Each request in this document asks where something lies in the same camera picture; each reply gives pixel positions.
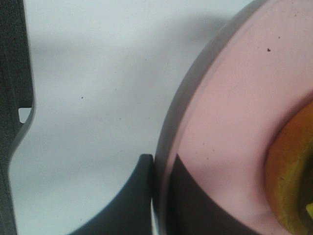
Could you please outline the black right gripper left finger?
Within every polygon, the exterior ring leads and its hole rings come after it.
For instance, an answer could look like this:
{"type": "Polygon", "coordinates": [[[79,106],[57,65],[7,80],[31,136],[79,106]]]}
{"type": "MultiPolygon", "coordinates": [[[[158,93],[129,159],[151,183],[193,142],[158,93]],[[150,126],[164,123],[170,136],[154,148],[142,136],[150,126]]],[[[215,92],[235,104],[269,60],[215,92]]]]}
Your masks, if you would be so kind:
{"type": "Polygon", "coordinates": [[[34,90],[24,2],[0,2],[0,233],[17,234],[9,183],[12,155],[32,122],[20,121],[19,109],[34,114],[34,90]]]}

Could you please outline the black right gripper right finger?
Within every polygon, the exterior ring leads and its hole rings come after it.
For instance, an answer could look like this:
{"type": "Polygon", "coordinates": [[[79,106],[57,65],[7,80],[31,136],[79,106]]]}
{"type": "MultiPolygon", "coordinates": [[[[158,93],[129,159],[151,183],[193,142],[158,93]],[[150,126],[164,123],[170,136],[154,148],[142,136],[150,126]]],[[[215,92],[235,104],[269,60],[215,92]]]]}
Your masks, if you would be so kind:
{"type": "Polygon", "coordinates": [[[114,199],[73,235],[151,235],[154,159],[139,156],[131,176],[114,199]]]}

